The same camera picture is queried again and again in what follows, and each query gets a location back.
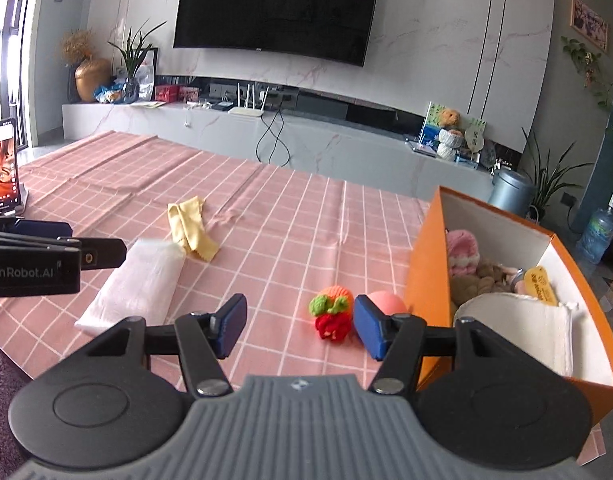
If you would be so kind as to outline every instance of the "gold vase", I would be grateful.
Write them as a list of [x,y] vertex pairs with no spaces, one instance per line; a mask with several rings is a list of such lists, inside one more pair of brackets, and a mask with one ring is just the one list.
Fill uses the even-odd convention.
[[110,81],[111,65],[108,59],[87,59],[75,70],[75,85],[80,99],[93,103],[94,90]]

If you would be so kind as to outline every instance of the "pink knitted hat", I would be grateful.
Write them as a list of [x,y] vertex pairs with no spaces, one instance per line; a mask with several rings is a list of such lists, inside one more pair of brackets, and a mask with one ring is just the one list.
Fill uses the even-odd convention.
[[449,231],[447,252],[450,276],[475,274],[477,264],[480,263],[480,253],[473,234],[464,230]]

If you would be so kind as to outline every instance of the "black clamp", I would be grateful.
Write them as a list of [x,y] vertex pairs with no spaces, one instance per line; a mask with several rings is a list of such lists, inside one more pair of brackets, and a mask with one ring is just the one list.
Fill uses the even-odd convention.
[[[406,398],[427,433],[470,462],[539,469],[577,456],[589,437],[580,390],[475,319],[429,327],[411,314],[386,316],[361,295],[353,320],[382,361],[369,390]],[[426,356],[453,357],[453,371],[417,391]]]
[[[244,329],[246,298],[215,314],[187,314],[147,327],[127,318],[74,352],[13,399],[9,424],[40,462],[95,470],[133,462],[164,444],[190,405],[233,392],[216,357],[227,357]],[[151,355],[179,355],[187,392],[152,374]]]

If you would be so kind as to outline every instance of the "gray ribbed grip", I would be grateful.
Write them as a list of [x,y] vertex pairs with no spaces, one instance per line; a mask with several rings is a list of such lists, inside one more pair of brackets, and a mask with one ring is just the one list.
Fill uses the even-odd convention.
[[589,480],[574,460],[528,473],[468,463],[433,441],[404,399],[368,393],[355,376],[249,377],[235,394],[195,402],[174,437],[133,464],[77,474],[29,462],[12,478]]

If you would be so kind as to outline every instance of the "television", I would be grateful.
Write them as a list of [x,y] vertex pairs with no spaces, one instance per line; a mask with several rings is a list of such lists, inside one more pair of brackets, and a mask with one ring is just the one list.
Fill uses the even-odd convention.
[[245,48],[363,66],[376,0],[180,0],[174,47]]

